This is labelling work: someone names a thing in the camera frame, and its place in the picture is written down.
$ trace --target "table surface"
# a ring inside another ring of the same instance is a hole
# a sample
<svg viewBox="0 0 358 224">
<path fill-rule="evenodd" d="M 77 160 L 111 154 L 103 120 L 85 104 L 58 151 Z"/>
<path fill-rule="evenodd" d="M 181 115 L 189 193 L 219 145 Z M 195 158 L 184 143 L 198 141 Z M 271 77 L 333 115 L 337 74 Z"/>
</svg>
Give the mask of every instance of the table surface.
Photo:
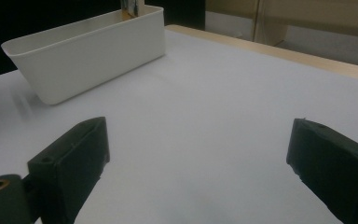
<svg viewBox="0 0 358 224">
<path fill-rule="evenodd" d="M 26 176 L 105 116 L 112 161 L 76 223 L 340 223 L 285 157 L 295 118 L 358 142 L 358 77 L 186 31 L 167 27 L 163 57 L 55 106 L 19 71 L 0 76 L 0 175 Z"/>
</svg>

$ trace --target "white plastic bin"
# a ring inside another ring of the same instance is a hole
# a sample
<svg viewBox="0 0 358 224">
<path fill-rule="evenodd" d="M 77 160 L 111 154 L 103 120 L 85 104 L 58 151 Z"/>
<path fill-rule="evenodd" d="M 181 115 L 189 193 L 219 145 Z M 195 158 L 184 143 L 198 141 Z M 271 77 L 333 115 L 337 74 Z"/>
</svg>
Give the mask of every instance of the white plastic bin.
<svg viewBox="0 0 358 224">
<path fill-rule="evenodd" d="M 163 8 L 122 21 L 121 10 L 2 44 L 39 98 L 55 105 L 165 53 Z"/>
</svg>

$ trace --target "gray floor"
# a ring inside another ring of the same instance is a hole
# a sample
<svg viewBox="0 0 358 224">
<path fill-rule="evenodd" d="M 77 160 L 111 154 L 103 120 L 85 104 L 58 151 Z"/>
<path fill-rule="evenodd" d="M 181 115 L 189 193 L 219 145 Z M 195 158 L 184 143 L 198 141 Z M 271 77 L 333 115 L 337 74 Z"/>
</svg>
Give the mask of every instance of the gray floor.
<svg viewBox="0 0 358 224">
<path fill-rule="evenodd" d="M 251 20 L 206 12 L 209 32 L 250 40 L 251 28 Z M 358 36 L 290 26 L 286 38 L 277 47 L 358 64 Z"/>
</svg>

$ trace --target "white container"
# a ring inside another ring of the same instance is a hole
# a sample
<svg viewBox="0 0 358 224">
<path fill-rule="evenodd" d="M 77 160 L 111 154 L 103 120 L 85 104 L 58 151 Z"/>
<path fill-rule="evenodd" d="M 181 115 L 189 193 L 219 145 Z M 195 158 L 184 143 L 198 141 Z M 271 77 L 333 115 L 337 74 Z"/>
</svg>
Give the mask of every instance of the white container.
<svg viewBox="0 0 358 224">
<path fill-rule="evenodd" d="M 121 10 L 2 44 L 39 98 L 55 105 L 165 53 L 163 8 L 122 21 Z"/>
</svg>

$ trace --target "white table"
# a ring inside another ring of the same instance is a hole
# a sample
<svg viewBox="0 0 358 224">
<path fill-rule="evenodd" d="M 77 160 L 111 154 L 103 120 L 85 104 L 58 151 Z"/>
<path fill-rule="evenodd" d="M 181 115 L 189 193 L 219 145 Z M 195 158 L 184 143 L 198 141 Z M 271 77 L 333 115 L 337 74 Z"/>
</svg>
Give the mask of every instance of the white table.
<svg viewBox="0 0 358 224">
<path fill-rule="evenodd" d="M 105 116 L 112 161 L 76 223 L 340 223 L 285 157 L 294 118 L 358 142 L 358 79 L 169 30 L 166 45 L 55 106 L 0 76 L 0 175 Z"/>
</svg>

